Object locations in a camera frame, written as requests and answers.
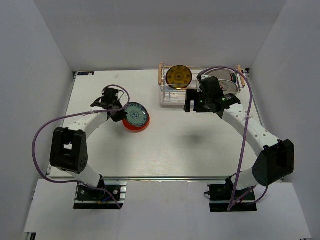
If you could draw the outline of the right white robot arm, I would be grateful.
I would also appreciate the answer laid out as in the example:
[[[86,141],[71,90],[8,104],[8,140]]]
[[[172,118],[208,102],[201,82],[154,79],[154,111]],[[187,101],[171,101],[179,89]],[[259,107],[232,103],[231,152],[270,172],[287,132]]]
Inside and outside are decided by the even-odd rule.
[[[236,200],[244,190],[267,187],[294,172],[295,146],[289,139],[280,140],[268,132],[232,93],[224,94],[216,77],[202,79],[198,89],[187,89],[184,111],[211,112],[230,124],[253,149],[257,159],[247,170],[226,180],[226,195]]]

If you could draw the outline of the blue patterned plate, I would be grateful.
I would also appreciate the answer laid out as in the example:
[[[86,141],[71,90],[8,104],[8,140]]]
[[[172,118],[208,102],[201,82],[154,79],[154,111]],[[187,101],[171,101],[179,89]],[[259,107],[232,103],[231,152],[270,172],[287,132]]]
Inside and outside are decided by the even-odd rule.
[[[126,120],[134,126],[142,126],[147,120],[147,109],[138,102],[130,102],[125,108]]]

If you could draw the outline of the yellow patterned plate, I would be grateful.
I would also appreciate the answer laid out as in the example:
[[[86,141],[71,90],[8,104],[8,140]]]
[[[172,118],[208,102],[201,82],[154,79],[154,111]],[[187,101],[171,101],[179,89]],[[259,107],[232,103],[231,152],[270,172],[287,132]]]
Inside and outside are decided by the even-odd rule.
[[[165,75],[167,85],[173,89],[187,88],[192,80],[193,75],[191,70],[184,65],[171,67]]]

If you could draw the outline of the orange plate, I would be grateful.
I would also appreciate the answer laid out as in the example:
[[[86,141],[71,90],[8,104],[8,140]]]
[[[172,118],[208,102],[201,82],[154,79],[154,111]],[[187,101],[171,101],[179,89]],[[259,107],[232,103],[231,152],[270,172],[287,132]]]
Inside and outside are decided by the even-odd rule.
[[[135,126],[135,125],[129,123],[126,119],[122,120],[123,126],[127,130],[129,130],[131,132],[135,132],[135,133],[142,132],[143,130],[145,130],[149,126],[149,123],[150,123],[150,115],[149,114],[147,114],[147,119],[142,126]]]

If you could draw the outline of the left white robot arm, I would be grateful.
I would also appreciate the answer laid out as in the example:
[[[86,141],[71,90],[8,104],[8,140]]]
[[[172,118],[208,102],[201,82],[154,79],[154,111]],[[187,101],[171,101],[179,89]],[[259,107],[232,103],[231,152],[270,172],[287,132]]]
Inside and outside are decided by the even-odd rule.
[[[118,85],[108,85],[90,105],[88,113],[82,113],[81,118],[67,127],[56,128],[52,136],[50,165],[71,175],[79,184],[89,186],[88,193],[96,200],[105,196],[106,187],[103,177],[89,165],[87,140],[109,119],[117,123],[126,118],[120,92],[128,93]]]

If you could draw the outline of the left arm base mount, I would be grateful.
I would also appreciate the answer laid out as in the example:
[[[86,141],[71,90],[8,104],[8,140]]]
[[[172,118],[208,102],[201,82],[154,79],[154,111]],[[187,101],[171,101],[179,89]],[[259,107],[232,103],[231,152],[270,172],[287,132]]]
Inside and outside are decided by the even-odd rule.
[[[105,181],[104,187],[120,208],[110,194],[79,184],[76,188],[73,208],[75,210],[120,210],[125,202],[127,184],[119,181]]]

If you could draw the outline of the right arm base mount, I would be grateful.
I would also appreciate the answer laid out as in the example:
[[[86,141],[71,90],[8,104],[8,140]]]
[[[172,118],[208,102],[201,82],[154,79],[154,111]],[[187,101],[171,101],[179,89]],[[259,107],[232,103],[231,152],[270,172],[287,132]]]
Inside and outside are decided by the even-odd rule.
[[[204,196],[209,199],[209,209],[211,213],[227,213],[229,203],[232,200],[233,183],[228,177],[224,184],[209,184],[208,191]],[[257,205],[254,203],[256,196],[254,188],[236,190],[234,200],[238,199],[230,212],[256,212]]]

